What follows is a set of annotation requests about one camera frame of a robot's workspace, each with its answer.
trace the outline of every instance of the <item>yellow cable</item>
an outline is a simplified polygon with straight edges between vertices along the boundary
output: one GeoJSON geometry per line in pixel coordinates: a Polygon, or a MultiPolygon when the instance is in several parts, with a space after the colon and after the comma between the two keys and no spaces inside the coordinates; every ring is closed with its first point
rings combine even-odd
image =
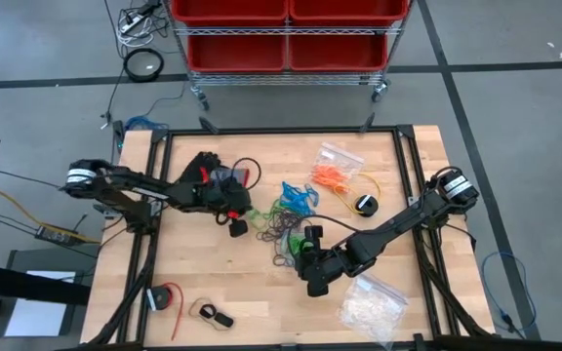
{"type": "MultiPolygon", "coordinates": [[[[379,200],[379,199],[381,198],[381,186],[379,185],[379,182],[378,182],[373,176],[371,176],[371,175],[364,174],[364,173],[360,173],[359,175],[360,175],[360,176],[362,175],[362,176],[368,178],[369,180],[371,180],[371,181],[377,186],[377,191],[379,192],[379,195],[377,195],[377,200],[379,200]]],[[[343,198],[343,197],[340,195],[340,193],[338,192],[338,188],[339,188],[339,187],[345,188],[345,189],[347,189],[348,191],[350,191],[350,192],[354,193],[355,195],[357,195],[357,200],[359,200],[359,197],[360,197],[359,194],[358,194],[356,191],[354,191],[349,185],[338,184],[338,185],[336,185],[336,186],[333,187],[333,193],[336,194],[336,196],[338,196],[338,198],[340,198],[340,200],[348,207],[348,209],[349,209],[352,213],[358,214],[358,215],[363,214],[362,211],[359,211],[359,210],[355,209],[354,207],[350,206],[350,204],[348,204],[348,202],[346,202],[346,200],[344,200],[344,198],[343,198]]]]}
{"type": "Polygon", "coordinates": [[[366,177],[369,180],[374,182],[374,184],[377,186],[377,190],[379,191],[379,195],[377,195],[377,200],[380,200],[381,199],[381,186],[379,185],[379,182],[371,175],[364,174],[364,173],[360,173],[359,175],[360,176],[362,175],[362,176],[364,176],[364,177],[366,177]]]}
{"type": "Polygon", "coordinates": [[[68,231],[66,229],[60,229],[60,228],[57,228],[55,226],[49,225],[45,222],[42,222],[42,221],[38,220],[35,216],[33,216],[31,213],[29,213],[17,200],[15,200],[15,198],[13,198],[12,196],[6,194],[5,192],[3,192],[1,190],[0,190],[0,196],[3,196],[6,200],[13,203],[13,205],[15,205],[17,207],[17,209],[19,209],[27,218],[31,219],[34,223],[36,223],[38,225],[41,225],[41,226],[43,226],[43,227],[45,227],[45,228],[47,228],[51,231],[54,231],[56,233],[69,235],[73,238],[77,238],[77,239],[85,241],[87,243],[100,244],[100,241],[98,241],[98,240],[87,238],[83,235],[73,233],[73,232],[68,231]]]}

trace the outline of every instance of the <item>red storage bin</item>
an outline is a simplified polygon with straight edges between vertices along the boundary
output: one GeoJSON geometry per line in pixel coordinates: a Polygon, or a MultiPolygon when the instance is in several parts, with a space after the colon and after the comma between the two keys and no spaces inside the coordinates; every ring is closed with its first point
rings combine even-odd
{"type": "Polygon", "coordinates": [[[378,71],[387,62],[384,35],[293,35],[290,68],[296,71],[378,71]]]}
{"type": "Polygon", "coordinates": [[[288,0],[173,0],[172,11],[190,26],[283,25],[288,0]]]}
{"type": "Polygon", "coordinates": [[[198,72],[272,72],[285,68],[282,35],[191,35],[187,60],[198,72]]]}
{"type": "Polygon", "coordinates": [[[407,10],[407,0],[290,0],[293,24],[305,26],[388,26],[407,10]]]}

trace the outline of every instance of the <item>blue cable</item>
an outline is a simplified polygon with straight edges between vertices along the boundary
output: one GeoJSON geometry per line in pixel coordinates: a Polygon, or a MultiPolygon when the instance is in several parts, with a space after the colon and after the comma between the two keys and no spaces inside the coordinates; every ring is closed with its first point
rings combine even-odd
{"type": "Polygon", "coordinates": [[[292,186],[285,181],[282,183],[282,185],[283,194],[279,199],[282,206],[289,208],[299,215],[315,214],[315,211],[313,211],[309,207],[307,199],[311,200],[313,206],[316,207],[318,206],[319,195],[318,192],[311,187],[311,185],[305,185],[304,188],[306,192],[302,192],[299,187],[292,186]]]}
{"type": "MultiPolygon", "coordinates": [[[[496,301],[496,298],[492,294],[492,291],[489,289],[489,285],[487,284],[487,279],[485,278],[485,265],[487,264],[487,261],[489,260],[489,258],[491,258],[495,255],[499,255],[500,257],[506,256],[506,257],[513,258],[515,260],[515,262],[517,262],[517,264],[522,266],[522,275],[523,275],[522,280],[523,280],[523,283],[524,283],[524,291],[526,292],[526,298],[528,298],[528,300],[531,302],[531,306],[533,308],[533,320],[526,327],[522,327],[521,329],[518,329],[518,331],[520,331],[520,332],[525,332],[526,330],[528,330],[530,327],[532,327],[537,322],[537,307],[535,306],[535,302],[531,298],[531,294],[528,291],[528,282],[526,281],[526,266],[524,265],[524,263],[519,258],[515,257],[512,253],[504,253],[504,252],[490,253],[483,259],[483,263],[481,263],[480,275],[481,275],[481,278],[483,279],[483,284],[485,285],[485,290],[487,291],[487,294],[489,295],[489,298],[492,300],[494,305],[496,305],[496,307],[500,311],[500,314],[501,314],[502,318],[504,318],[505,316],[508,316],[508,314],[500,307],[500,305],[496,301]]],[[[511,332],[509,330],[509,328],[503,327],[499,324],[496,324],[496,327],[498,327],[498,328],[500,328],[504,331],[511,332]]]]}
{"type": "Polygon", "coordinates": [[[128,132],[133,130],[168,129],[169,126],[166,123],[153,122],[146,118],[146,116],[136,116],[128,119],[123,128],[128,132]]]}

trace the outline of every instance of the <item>wooden tabletop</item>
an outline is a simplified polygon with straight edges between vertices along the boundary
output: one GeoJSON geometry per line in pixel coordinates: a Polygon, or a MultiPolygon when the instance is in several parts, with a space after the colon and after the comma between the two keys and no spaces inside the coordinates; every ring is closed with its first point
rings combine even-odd
{"type": "MultiPolygon", "coordinates": [[[[430,177],[448,165],[446,151],[436,126],[415,127],[424,176],[430,177]]],[[[308,173],[323,142],[335,144],[365,159],[363,172],[378,180],[382,195],[379,211],[370,218],[352,214],[329,190],[319,185],[320,204],[315,209],[358,228],[374,228],[406,208],[398,164],[390,133],[265,135],[265,136],[179,136],[173,140],[168,181],[177,179],[185,165],[199,151],[218,153],[224,164],[240,157],[252,157],[261,164],[260,183],[251,190],[254,206],[269,210],[282,192],[281,182],[294,186],[308,182],[308,173]]],[[[150,132],[127,133],[121,165],[143,172],[148,155],[150,132]]],[[[155,175],[163,155],[160,145],[155,175]]],[[[410,153],[405,155],[414,179],[410,153]]],[[[359,193],[376,194],[368,179],[351,181],[359,193]]],[[[326,220],[322,224],[327,248],[351,234],[326,220]]],[[[465,229],[458,216],[451,224],[465,229]]],[[[123,228],[116,225],[104,234],[106,240],[123,228]]],[[[485,330],[492,332],[493,323],[481,285],[476,260],[469,239],[457,230],[442,230],[442,251],[450,285],[465,309],[485,330]]],[[[184,316],[174,341],[171,334],[177,316],[177,304],[163,311],[150,312],[145,346],[229,345],[364,342],[364,336],[342,325],[337,311],[351,279],[343,276],[332,283],[326,296],[312,298],[306,293],[306,282],[298,278],[293,268],[272,264],[270,243],[256,239],[256,230],[240,238],[231,238],[227,226],[218,226],[211,214],[182,214],[167,209],[162,215],[159,248],[153,285],[167,282],[179,284],[184,293],[184,316]],[[199,297],[210,298],[218,308],[235,318],[230,331],[215,331],[197,318],[187,316],[187,309],[199,297]]],[[[88,304],[82,341],[95,336],[118,305],[125,286],[133,235],[124,234],[107,244],[100,253],[95,280],[88,304]]],[[[385,249],[369,271],[409,298],[409,307],[396,340],[411,340],[421,332],[430,338],[418,261],[411,233],[396,239],[385,249]]],[[[443,301],[437,291],[441,326],[448,329],[443,301]]],[[[133,308],[130,335],[134,335],[138,305],[133,308]]]]}

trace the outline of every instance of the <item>shelf caster wheel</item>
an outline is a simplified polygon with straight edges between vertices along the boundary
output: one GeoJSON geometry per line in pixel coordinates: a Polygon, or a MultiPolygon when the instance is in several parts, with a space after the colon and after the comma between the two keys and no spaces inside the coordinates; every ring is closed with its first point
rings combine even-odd
{"type": "Polygon", "coordinates": [[[372,93],[372,102],[379,102],[382,100],[382,93],[373,92],[372,93]]]}
{"type": "Polygon", "coordinates": [[[207,102],[207,97],[205,96],[205,94],[201,93],[201,95],[198,98],[199,98],[199,106],[201,107],[201,109],[203,111],[209,111],[210,103],[207,102]]]}
{"type": "Polygon", "coordinates": [[[190,87],[190,90],[194,94],[196,98],[199,100],[199,106],[203,111],[207,111],[210,109],[210,103],[207,102],[207,96],[199,86],[193,85],[190,87]]]}
{"type": "Polygon", "coordinates": [[[389,84],[390,84],[389,81],[385,80],[384,82],[375,86],[375,90],[372,92],[372,102],[379,102],[382,100],[382,96],[384,96],[387,93],[389,84]]]}

